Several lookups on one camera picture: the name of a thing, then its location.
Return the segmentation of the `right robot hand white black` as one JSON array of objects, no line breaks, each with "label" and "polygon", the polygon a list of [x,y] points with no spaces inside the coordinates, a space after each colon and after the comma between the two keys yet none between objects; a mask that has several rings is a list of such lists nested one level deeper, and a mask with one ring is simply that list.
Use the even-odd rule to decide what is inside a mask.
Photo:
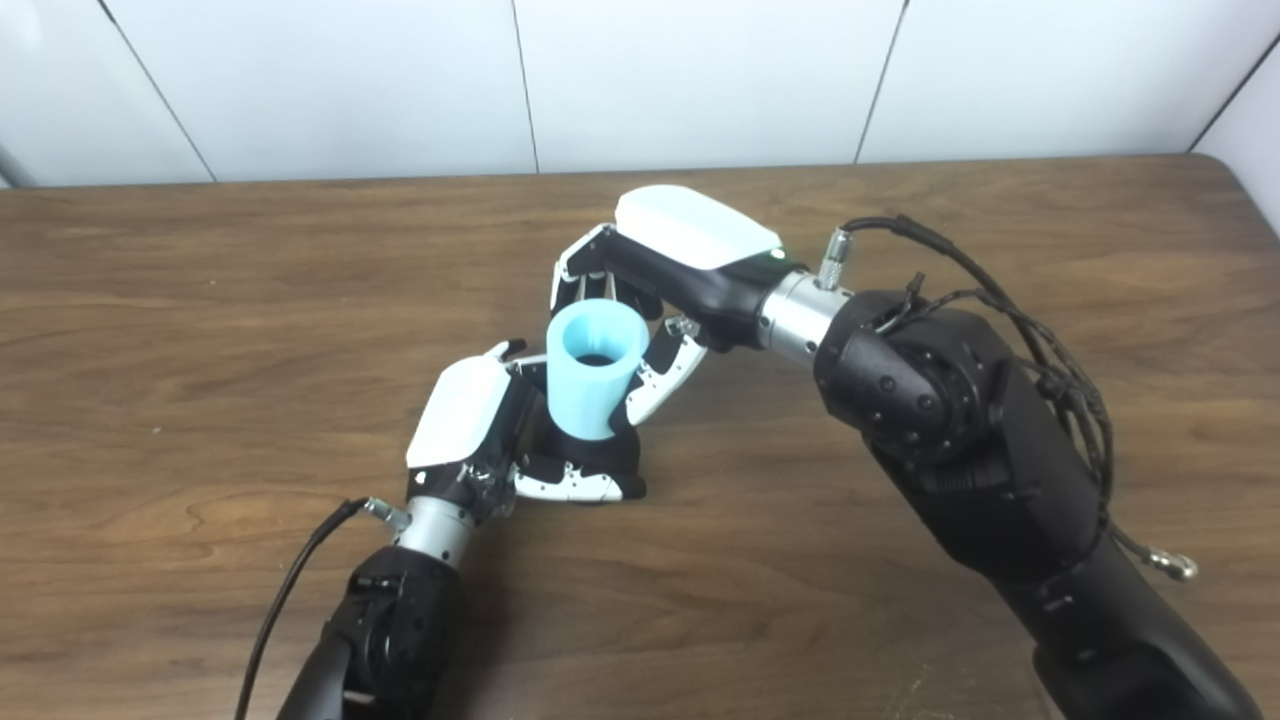
[{"label": "right robot hand white black", "polygon": [[644,423],[709,351],[763,350],[763,307],[804,265],[750,217],[695,190],[649,184],[623,193],[603,223],[556,261],[550,313],[586,299],[614,299],[663,324],[614,419]]}]

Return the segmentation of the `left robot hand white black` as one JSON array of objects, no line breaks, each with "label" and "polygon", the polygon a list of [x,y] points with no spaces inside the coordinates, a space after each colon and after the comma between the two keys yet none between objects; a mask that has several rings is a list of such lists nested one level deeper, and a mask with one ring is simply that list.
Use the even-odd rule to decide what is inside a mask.
[{"label": "left robot hand white black", "polygon": [[451,364],[436,379],[404,455],[407,501],[434,498],[475,521],[517,498],[602,506],[645,498],[635,428],[580,439],[556,424],[547,357],[521,340]]}]

